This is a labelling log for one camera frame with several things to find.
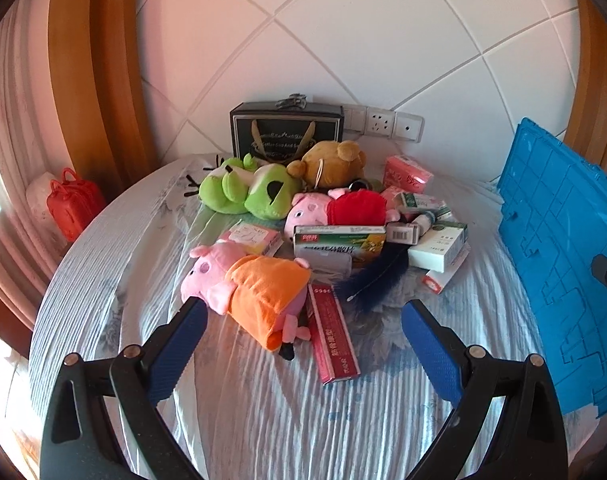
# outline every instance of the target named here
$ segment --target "blue fluffy object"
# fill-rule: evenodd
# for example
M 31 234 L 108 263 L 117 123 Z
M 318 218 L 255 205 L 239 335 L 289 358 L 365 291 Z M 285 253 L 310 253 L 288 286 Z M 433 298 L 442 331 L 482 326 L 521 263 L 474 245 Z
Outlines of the blue fluffy object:
M 360 312 L 370 312 L 408 270 L 408 246 L 383 244 L 381 254 L 361 271 L 336 283 L 337 297 Z

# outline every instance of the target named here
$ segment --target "brown bear plush toy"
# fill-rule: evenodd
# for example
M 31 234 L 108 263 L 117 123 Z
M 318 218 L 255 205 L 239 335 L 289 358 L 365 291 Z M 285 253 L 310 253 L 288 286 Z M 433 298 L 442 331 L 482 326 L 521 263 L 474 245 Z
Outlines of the brown bear plush toy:
M 346 187 L 363 178 L 365 153 L 354 140 L 317 142 L 303 157 L 288 165 L 288 174 L 302 178 L 308 189 Z

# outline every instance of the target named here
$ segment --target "black gift box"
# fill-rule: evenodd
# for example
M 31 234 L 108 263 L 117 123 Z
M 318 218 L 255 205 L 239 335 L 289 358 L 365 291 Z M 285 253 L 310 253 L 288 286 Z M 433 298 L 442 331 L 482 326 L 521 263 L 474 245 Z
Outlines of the black gift box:
M 288 164 L 321 140 L 341 142 L 343 108 L 307 103 L 305 96 L 293 94 L 277 102 L 242 103 L 231 110 L 230 125 L 234 156 L 250 153 Z

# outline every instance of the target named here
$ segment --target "green frog plush toy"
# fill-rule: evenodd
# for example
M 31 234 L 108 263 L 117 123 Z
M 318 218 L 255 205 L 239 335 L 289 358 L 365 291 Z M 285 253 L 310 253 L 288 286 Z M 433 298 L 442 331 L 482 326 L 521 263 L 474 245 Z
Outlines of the green frog plush toy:
M 210 209 L 225 214 L 250 212 L 264 220 L 288 216 L 300 182 L 281 164 L 258 166 L 250 156 L 228 158 L 199 186 L 199 198 Z

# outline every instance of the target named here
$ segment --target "power socket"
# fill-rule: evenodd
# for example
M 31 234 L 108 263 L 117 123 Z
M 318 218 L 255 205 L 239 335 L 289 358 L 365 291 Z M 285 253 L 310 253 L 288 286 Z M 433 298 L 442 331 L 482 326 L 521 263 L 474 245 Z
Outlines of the power socket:
M 390 137 L 392 125 L 394 124 L 394 112 L 383 108 L 369 106 L 366 110 L 365 129 L 366 135 Z
M 397 112 L 394 115 L 392 140 L 420 142 L 423 133 L 424 118 L 418 115 Z
M 342 105 L 344 109 L 344 130 L 363 133 L 365 125 L 365 106 Z

